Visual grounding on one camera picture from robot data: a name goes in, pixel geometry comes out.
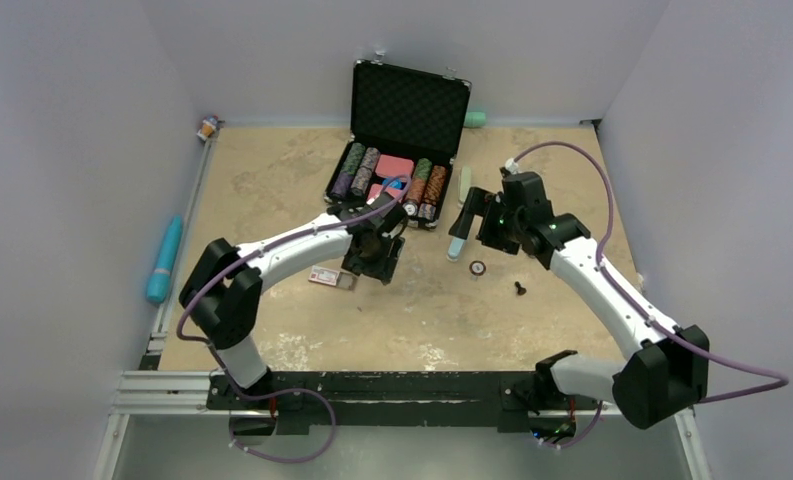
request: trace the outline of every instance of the beige floor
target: beige floor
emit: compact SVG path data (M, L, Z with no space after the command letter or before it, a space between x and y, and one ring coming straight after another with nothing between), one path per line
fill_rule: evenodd
M191 227L183 275L204 245L218 237L232 244L260 240L321 213L322 192L347 138L345 129L223 130ZM455 166L469 165L473 184L494 190L505 159L546 140L578 144L601 159L590 128L491 128L464 131ZM586 160L552 147L523 164L544 176L556 213L574 213L594 235L604 232L605 193ZM306 270L267 291L254 333L265 360L276 370L510 370L533 368L536 361L567 348L619 359L607 330L537 261L522 254L510 257L476 241L467 243L460 262L446 259L446 232L458 213L457 185L452 183L440 227L406 232L390 285L362 278L354 292L346 292L309 283ZM622 225L606 254L627 278L634 278ZM472 260L488 267L478 281L467 271ZM339 268L339 263L324 265ZM515 295L515 281L528 288L525 296ZM180 313L177 308L173 322ZM186 331L198 333L191 322ZM205 347L174 335L160 365L162 370L214 367Z

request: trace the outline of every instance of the white wall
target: white wall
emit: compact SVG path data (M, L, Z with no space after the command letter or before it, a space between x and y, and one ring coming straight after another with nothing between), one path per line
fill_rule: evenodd
M345 122L352 61L474 84L504 123L601 118L667 0L142 0L196 108L232 121Z
M0 479L89 478L197 123L137 0L0 0Z
M601 136L649 296L793 382L793 0L672 0ZM718 478L793 478L793 383L698 412Z

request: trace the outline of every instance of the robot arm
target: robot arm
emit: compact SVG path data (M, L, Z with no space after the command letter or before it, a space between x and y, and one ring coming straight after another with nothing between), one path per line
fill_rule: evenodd
M650 318L684 340L708 350L698 327L680 328L652 306L607 260L603 266L619 288L641 305L642 317L597 268L597 242L570 214L556 216L543 181L534 172L506 175L503 191L472 187L449 234L466 239L475 216L482 217L477 239L509 254L522 248L566 282L607 327L626 363L588 359L562 352L538 363L538 387L564 395L586 395L616 404L630 423L648 428L705 397L708 362L650 326Z
M234 261L266 251L232 272L227 278L231 281L228 286L221 282L214 286L193 309L193 321L216 348L238 385L256 392L257 385L269 375L250 334L260 297L270 287L317 263L340 257L344 270L376 278L385 285L390 283L405 242L398 234L393 235L394 229L407 220L401 206L350 227L313 235L306 232L368 214L392 199L382 193L370 204L357 208L334 206L305 225L260 242L232 247L221 238L208 244L181 291L182 306ZM263 388L268 389L268 382Z
M674 344L650 327L649 318L632 310L596 268L597 244L590 232L573 215L555 216L541 178L525 172L506 176L502 183L503 192L495 194L471 188L449 233L466 239L475 216L482 217L477 238L483 245L509 254L522 248L564 280L606 325L626 358L623 364L561 352L537 363L534 388L544 396L578 394L612 402L638 428L648 428L704 398L707 360ZM179 296L182 305L235 261L267 251L233 271L228 286L216 284L192 313L228 373L248 393L267 393L270 388L269 368L250 335L261 294L294 273L341 256L343 269L389 283L404 244L393 231L406 220L406 213L396 206L352 227L307 231L368 214L390 200L382 194L370 205L331 207L309 224L277 237L236 248L219 239L205 249ZM616 273L604 262L609 272ZM619 274L614 277L622 279ZM625 280L620 280L619 288L649 305ZM649 310L679 337L708 349L708 339L698 327L681 329L654 307Z

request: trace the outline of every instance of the poker chip case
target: poker chip case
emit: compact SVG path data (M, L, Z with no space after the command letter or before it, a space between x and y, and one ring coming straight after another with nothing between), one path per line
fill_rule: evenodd
M376 148L382 155L409 159L414 167L420 159L427 158L434 166L446 168L446 179L433 219L414 216L410 218L410 225L426 230L436 228L458 154L471 87L470 82L451 76L377 61L355 62L351 136L326 186L325 201L358 203L366 200L366 193L358 196L349 192L341 197L332 192L355 143ZM383 180L373 175L366 191Z

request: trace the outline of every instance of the open case lid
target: open case lid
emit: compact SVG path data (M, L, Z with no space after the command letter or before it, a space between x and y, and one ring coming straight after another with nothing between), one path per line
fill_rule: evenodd
M352 133L361 143L389 146L413 158L454 158L471 87L466 80L359 60Z

